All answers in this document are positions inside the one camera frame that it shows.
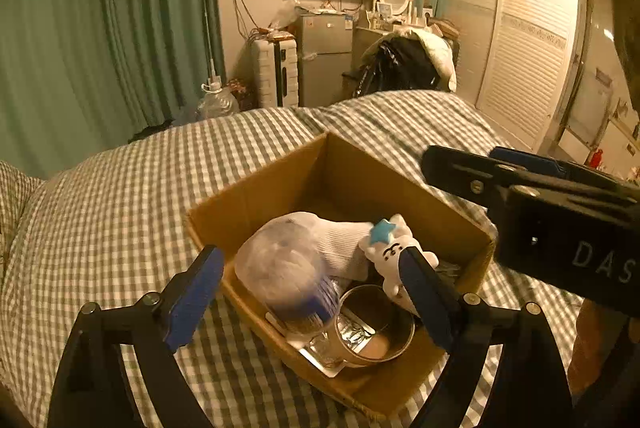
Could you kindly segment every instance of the blue star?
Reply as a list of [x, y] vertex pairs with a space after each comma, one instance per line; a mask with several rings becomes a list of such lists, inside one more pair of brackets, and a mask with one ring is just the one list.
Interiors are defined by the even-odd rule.
[[375, 244], [377, 242], [389, 243], [389, 234], [396, 228], [395, 224], [392, 224], [386, 218], [380, 220], [373, 228], [371, 228], [370, 242]]

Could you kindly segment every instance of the bed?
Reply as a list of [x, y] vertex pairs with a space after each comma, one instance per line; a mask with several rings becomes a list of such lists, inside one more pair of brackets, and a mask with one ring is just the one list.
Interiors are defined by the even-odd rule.
[[[58, 361], [82, 304], [114, 308], [161, 290], [197, 255], [183, 226], [186, 210], [326, 130], [421, 184], [418, 160], [430, 144], [485, 155], [506, 145], [457, 96], [416, 90], [188, 124], [95, 155], [47, 182], [0, 163], [0, 381], [33, 427], [46, 425]], [[495, 234], [482, 208], [427, 188]], [[537, 301], [569, 363], [578, 297], [495, 262], [480, 294], [510, 308]], [[479, 420], [499, 350], [490, 349], [464, 426]], [[132, 350], [124, 358], [146, 426], [160, 426]], [[268, 353], [221, 295], [176, 358], [217, 427], [369, 426]], [[410, 423], [444, 363], [382, 426]]]

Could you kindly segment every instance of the black garbage bag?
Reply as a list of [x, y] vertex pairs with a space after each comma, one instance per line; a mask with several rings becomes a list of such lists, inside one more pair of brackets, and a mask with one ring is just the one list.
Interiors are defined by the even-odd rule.
[[376, 54], [361, 67], [353, 97], [380, 90], [435, 90], [439, 83], [440, 77], [420, 41], [396, 36], [381, 42]]

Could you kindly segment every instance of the cardboard box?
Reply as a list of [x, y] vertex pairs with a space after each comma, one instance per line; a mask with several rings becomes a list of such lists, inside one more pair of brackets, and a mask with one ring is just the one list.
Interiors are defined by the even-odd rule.
[[371, 419], [383, 420], [423, 384], [443, 351], [420, 327], [398, 358], [345, 368], [330, 379], [293, 349], [265, 320], [265, 307], [236, 278], [234, 256], [268, 220], [296, 211], [328, 220], [371, 222], [400, 213], [423, 249], [464, 268], [456, 284], [460, 292], [478, 290], [494, 245], [470, 220], [333, 134], [321, 135], [188, 213], [188, 229], [198, 248], [214, 244], [225, 253], [222, 291], [266, 346], [325, 394]]

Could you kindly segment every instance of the water bottle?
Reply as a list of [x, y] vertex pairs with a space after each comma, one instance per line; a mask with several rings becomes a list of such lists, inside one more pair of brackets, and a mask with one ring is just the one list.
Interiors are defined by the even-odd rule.
[[227, 87], [222, 86], [220, 76], [212, 77], [209, 85], [202, 84], [204, 98], [198, 105], [201, 119], [222, 118], [240, 112], [238, 100]]
[[316, 239], [299, 224], [265, 224], [238, 250], [236, 275], [289, 332], [318, 334], [338, 311]]

